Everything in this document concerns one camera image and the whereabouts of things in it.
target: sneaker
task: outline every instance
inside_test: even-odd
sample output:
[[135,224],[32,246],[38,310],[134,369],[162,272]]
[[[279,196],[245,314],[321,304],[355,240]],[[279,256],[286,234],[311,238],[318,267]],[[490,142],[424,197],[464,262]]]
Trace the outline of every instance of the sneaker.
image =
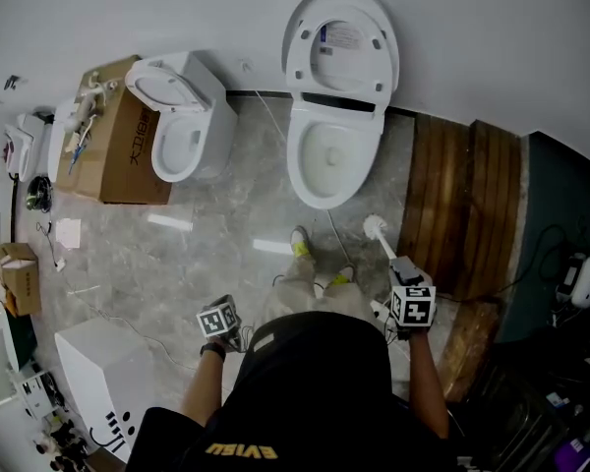
[[295,257],[310,256],[311,252],[308,248],[308,233],[301,225],[293,229],[291,233],[291,249]]
[[352,264],[346,265],[341,271],[338,272],[330,285],[344,285],[345,283],[352,283],[354,276],[356,275],[356,268]]

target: wristwatch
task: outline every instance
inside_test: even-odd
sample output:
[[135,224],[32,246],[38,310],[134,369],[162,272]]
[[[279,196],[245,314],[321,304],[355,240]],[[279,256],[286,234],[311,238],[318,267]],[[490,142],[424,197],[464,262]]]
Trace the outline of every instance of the wristwatch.
[[204,351],[213,351],[214,353],[218,353],[220,358],[223,359],[223,362],[225,362],[225,348],[223,348],[217,342],[207,342],[206,344],[204,344],[201,347],[200,356],[202,356],[202,357],[204,356]]

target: wooden board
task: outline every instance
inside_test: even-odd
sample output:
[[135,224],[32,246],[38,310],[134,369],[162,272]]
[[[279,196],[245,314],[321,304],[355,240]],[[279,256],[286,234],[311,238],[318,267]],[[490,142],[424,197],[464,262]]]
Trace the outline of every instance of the wooden board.
[[507,209],[505,214],[504,228],[501,237],[501,252],[497,264],[496,274],[494,276],[494,291],[498,292],[505,285],[507,269],[509,267],[509,258],[513,249],[513,239],[518,221],[518,206],[520,204],[520,173],[522,155],[520,148],[520,139],[512,136],[509,138],[509,186]]
[[396,254],[413,259],[415,243],[422,221],[424,192],[428,175],[428,133],[429,117],[418,115],[415,118],[415,136],[413,138],[413,154],[411,156],[411,172],[406,194],[406,206],[402,217],[402,228],[398,240]]
[[447,219],[445,238],[443,241],[442,253],[434,282],[441,292],[452,294],[458,275],[460,274],[461,256],[465,243],[467,227],[467,213],[469,187],[472,184],[472,164],[470,159],[470,132],[467,126],[446,123],[446,143],[452,139],[454,144],[454,163],[452,166],[452,191],[447,206]]
[[445,235],[448,228],[448,218],[452,208],[452,195],[454,191],[454,179],[456,171],[456,141],[451,123],[442,122],[442,173],[439,183],[439,197],[435,212],[435,222],[431,235],[429,255],[424,265],[424,270],[429,274],[435,284],[439,283],[438,269],[442,257]]
[[477,129],[487,138],[488,142],[488,159],[487,174],[485,180],[485,198],[483,208],[479,209],[480,230],[479,239],[476,248],[476,256],[472,266],[470,282],[466,298],[474,299],[482,296],[489,289],[485,286],[485,268],[490,244],[492,242],[492,232],[494,230],[494,220],[496,215],[496,198],[499,189],[499,162],[501,143],[500,139],[490,135],[488,128],[481,122],[475,123]]
[[469,199],[469,211],[466,235],[461,254],[460,273],[454,288],[455,299],[467,299],[469,286],[477,255],[481,226],[483,222],[483,207],[485,203],[485,189],[488,167],[488,137],[482,126],[474,123],[470,127],[471,144],[474,146],[474,172],[472,176],[472,194]]
[[428,134],[429,163],[426,179],[426,191],[424,193],[424,205],[422,207],[422,220],[415,244],[413,263],[417,267],[426,267],[429,249],[433,236],[433,226],[437,216],[437,206],[440,195],[440,177],[442,175],[443,154],[443,121],[430,117]]
[[499,175],[496,191],[496,205],[494,208],[494,226],[488,256],[483,268],[481,278],[481,290],[483,294],[492,294],[497,288],[494,285],[496,271],[499,264],[499,256],[502,247],[502,235],[506,220],[507,202],[509,201],[509,149],[511,147],[509,137],[499,128],[488,129],[490,138],[499,142]]
[[486,360],[498,329],[500,310],[494,304],[459,306],[440,361],[440,381],[448,402],[461,402]]

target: person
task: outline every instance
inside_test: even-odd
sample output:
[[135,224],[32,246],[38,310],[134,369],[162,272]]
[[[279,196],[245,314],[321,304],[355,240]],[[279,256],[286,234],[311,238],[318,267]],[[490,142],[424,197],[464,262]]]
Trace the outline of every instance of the person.
[[211,338],[180,411],[147,411],[127,472],[454,468],[426,331],[409,338],[407,406],[391,392],[384,334],[354,267],[342,269],[318,299],[302,227],[293,231],[291,247],[293,264],[266,299],[226,402],[227,345]]

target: marble floor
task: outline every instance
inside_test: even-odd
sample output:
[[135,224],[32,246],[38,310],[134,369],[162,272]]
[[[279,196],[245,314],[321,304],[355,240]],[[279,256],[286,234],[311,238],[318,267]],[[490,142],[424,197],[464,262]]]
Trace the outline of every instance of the marble floor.
[[[287,133],[291,100],[266,101]],[[230,293],[243,322],[250,325],[273,279],[286,271],[290,256],[254,248],[254,240],[288,242],[293,226],[308,229],[320,279],[328,280],[345,258],[325,211],[307,207],[295,195],[286,169],[286,142],[256,97],[233,97],[239,114],[226,171],[210,181],[186,180],[173,187],[168,206],[105,206],[55,193],[53,221],[79,218],[81,248],[55,244],[56,258],[67,263],[57,272],[46,239],[37,230],[49,215],[27,211],[19,199],[17,240],[39,256],[42,313],[33,319],[39,342],[37,359],[51,370],[72,400],[57,355],[54,333],[94,318],[102,310],[120,327],[131,324],[148,339],[155,360],[156,404],[176,408],[199,363],[204,343],[196,321],[202,306]],[[387,238],[397,240],[408,182],[413,119],[388,115],[374,167],[359,193],[331,211],[336,230],[359,282],[370,298],[388,292],[386,259],[378,242],[363,233],[364,218],[383,216]],[[191,231],[149,221],[152,214],[189,222]],[[430,332],[436,360],[456,314],[441,303]],[[389,347],[394,391],[406,393],[408,346]],[[225,364],[223,394],[234,384],[242,355]],[[358,375],[358,366],[354,366]]]

